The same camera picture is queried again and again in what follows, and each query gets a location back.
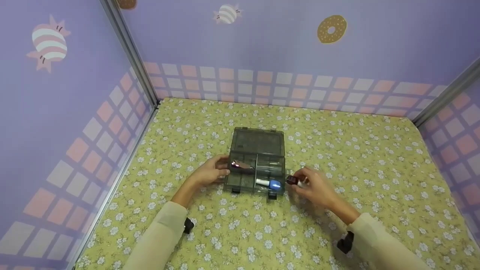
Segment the donut decoration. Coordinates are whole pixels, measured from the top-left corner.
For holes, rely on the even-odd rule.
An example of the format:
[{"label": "donut decoration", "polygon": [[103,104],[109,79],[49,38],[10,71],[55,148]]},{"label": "donut decoration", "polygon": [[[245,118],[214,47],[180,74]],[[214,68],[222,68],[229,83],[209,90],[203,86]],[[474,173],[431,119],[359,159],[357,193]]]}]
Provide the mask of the donut decoration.
[{"label": "donut decoration", "polygon": [[123,10],[132,10],[137,6],[137,0],[117,0],[117,3]]},{"label": "donut decoration", "polygon": [[213,13],[215,14],[213,19],[217,24],[232,24],[236,21],[237,17],[241,17],[242,10],[239,9],[238,4],[235,6],[226,4],[222,5],[218,12],[214,11]]},{"label": "donut decoration", "polygon": [[317,36],[322,43],[335,43],[343,37],[346,29],[347,21],[345,18],[341,15],[332,15],[320,23]]}]

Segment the plastic storage box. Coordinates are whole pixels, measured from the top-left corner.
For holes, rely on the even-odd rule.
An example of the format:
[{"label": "plastic storage box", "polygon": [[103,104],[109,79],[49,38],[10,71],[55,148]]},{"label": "plastic storage box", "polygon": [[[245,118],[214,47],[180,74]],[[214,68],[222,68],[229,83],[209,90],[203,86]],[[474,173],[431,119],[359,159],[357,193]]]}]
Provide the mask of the plastic storage box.
[{"label": "plastic storage box", "polygon": [[[242,169],[232,166],[232,161],[240,161],[250,166]],[[269,199],[285,192],[285,144],[283,132],[236,127],[230,148],[228,168],[230,174],[225,178],[224,190],[233,193],[265,193]],[[277,180],[279,190],[257,184],[260,180]]]}]

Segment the white tube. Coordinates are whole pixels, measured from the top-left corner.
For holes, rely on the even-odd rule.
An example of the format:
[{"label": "white tube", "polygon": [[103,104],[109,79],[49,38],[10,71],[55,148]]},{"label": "white tube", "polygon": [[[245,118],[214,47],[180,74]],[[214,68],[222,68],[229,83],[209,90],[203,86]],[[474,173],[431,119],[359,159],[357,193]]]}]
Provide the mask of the white tube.
[{"label": "white tube", "polygon": [[270,185],[270,181],[268,181],[268,180],[255,179],[255,182],[257,184],[261,184],[261,185],[264,185],[264,186],[269,186]]}]

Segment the sleeve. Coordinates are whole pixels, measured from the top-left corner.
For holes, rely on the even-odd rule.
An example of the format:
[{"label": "sleeve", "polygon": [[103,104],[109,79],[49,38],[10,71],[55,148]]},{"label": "sleeve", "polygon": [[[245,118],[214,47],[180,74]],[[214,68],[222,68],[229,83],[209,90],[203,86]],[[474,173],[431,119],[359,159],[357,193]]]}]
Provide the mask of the sleeve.
[{"label": "sleeve", "polygon": [[352,246],[354,253],[359,254],[373,269],[430,269],[368,213],[361,214],[347,230],[355,235]]},{"label": "sleeve", "polygon": [[124,270],[162,270],[180,240],[187,217],[185,207],[167,202],[140,238]]}]

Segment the blue cap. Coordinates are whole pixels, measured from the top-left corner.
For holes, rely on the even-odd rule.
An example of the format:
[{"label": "blue cap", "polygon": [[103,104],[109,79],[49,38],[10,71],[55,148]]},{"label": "blue cap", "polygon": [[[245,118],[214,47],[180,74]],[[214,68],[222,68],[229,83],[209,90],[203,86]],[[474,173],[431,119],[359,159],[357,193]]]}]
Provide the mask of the blue cap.
[{"label": "blue cap", "polygon": [[268,186],[268,188],[273,190],[280,190],[282,188],[282,185],[277,180],[270,180],[270,185]]}]

